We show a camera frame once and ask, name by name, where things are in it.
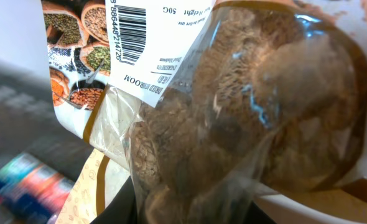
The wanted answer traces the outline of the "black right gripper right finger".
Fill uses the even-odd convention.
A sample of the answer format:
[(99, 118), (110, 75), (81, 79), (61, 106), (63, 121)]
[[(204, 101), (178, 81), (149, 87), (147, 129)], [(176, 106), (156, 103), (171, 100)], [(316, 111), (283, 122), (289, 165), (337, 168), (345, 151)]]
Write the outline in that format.
[(243, 220), (243, 224), (276, 224), (276, 222), (254, 202), (251, 202)]

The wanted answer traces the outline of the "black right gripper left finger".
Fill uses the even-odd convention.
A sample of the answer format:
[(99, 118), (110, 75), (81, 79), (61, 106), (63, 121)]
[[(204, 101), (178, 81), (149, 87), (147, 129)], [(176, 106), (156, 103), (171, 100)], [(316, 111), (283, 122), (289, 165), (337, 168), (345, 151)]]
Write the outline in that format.
[(125, 181), (119, 192), (105, 210), (91, 224), (136, 224), (136, 197), (131, 177)]

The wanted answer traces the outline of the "Kleenex tissue multipack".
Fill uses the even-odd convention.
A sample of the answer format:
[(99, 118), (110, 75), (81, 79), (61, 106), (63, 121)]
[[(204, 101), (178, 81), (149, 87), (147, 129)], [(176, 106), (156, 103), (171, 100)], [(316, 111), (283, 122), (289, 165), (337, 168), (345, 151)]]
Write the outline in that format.
[(73, 186), (31, 154), (0, 156), (0, 223), (55, 223)]

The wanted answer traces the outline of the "dried mushroom pouch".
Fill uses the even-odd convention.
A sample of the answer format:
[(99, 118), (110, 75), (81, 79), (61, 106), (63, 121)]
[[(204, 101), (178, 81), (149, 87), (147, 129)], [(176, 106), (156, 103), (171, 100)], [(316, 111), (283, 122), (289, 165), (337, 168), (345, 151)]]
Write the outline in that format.
[(57, 119), (129, 172), (139, 222), (367, 197), (367, 1), (41, 5)]

